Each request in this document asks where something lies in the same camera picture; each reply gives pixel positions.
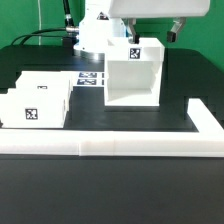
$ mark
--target white panel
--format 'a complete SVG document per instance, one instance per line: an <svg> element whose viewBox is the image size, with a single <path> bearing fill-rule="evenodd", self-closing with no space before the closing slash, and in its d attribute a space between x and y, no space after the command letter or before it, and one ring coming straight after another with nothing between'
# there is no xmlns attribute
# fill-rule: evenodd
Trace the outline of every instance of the white panel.
<svg viewBox="0 0 224 224"><path fill-rule="evenodd" d="M115 18L204 16L210 0L111 0L108 14Z"/></svg>

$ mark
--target black wire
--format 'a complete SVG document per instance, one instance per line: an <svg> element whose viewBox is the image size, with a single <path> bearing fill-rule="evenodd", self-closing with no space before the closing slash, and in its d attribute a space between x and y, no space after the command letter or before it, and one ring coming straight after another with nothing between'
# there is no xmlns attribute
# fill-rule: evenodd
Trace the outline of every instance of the black wire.
<svg viewBox="0 0 224 224"><path fill-rule="evenodd" d="M62 37L64 37L64 36L58 36L58 35L43 35L43 34L27 34L27 35L22 35L22 36L19 36L19 37L17 37L17 38L15 38L13 41L12 41L12 43L11 43L11 45L14 45L14 43L17 41L17 40L19 40L19 39L21 39L21 38L23 38L23 37L60 37L60 38L62 38Z"/></svg>
<svg viewBox="0 0 224 224"><path fill-rule="evenodd" d="M23 45L27 40L29 40L35 34L57 32L57 31L66 31L66 29L65 29L65 27L59 27L59 28L52 28L52 29L37 30L37 31L35 31L35 32L33 32L33 33L29 34L29 35L24 35L25 38L20 42L20 45Z"/></svg>
<svg viewBox="0 0 224 224"><path fill-rule="evenodd" d="M70 7L69 7L68 0L63 0L63 5L64 5L65 14L70 14Z"/></svg>

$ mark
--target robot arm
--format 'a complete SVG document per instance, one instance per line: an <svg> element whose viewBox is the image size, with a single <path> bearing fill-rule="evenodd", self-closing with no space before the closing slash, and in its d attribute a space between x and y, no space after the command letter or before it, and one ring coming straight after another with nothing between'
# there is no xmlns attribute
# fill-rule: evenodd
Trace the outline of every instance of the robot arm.
<svg viewBox="0 0 224 224"><path fill-rule="evenodd" d="M111 0L108 15L110 18L131 19L127 27L133 43L138 42L133 19L177 17L167 33L167 41L175 42L186 23L186 17L204 16L209 7L210 0Z"/></svg>

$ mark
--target white box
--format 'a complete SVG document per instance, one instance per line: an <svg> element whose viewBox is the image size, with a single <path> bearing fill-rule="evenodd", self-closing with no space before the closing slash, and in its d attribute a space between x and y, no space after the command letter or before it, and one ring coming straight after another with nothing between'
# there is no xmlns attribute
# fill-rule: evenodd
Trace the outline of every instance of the white box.
<svg viewBox="0 0 224 224"><path fill-rule="evenodd" d="M56 91L10 89L0 96L0 108L3 128L62 128L67 112L65 98Z"/></svg>
<svg viewBox="0 0 224 224"><path fill-rule="evenodd" d="M69 98L73 89L71 74L67 72L23 71L16 81L16 89L61 92L69 111Z"/></svg>
<svg viewBox="0 0 224 224"><path fill-rule="evenodd" d="M108 40L105 106L159 106L164 46L156 38Z"/></svg>

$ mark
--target black surface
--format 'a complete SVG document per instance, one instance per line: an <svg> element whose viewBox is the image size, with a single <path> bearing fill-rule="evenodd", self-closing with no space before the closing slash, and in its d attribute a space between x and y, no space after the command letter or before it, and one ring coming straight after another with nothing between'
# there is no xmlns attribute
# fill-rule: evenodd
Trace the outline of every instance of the black surface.
<svg viewBox="0 0 224 224"><path fill-rule="evenodd" d="M6 47L0 64L2 91L23 69L103 69L61 47ZM118 130L123 123L129 130L190 131L189 96L200 97L221 123L223 83L223 74L198 52L169 50L157 115L105 115L102 89L77 88L72 111L78 116L69 114L66 128ZM224 159L0 155L0 223L223 224Z"/></svg>
<svg viewBox="0 0 224 224"><path fill-rule="evenodd" d="M4 224L223 224L219 159L1 160Z"/></svg>

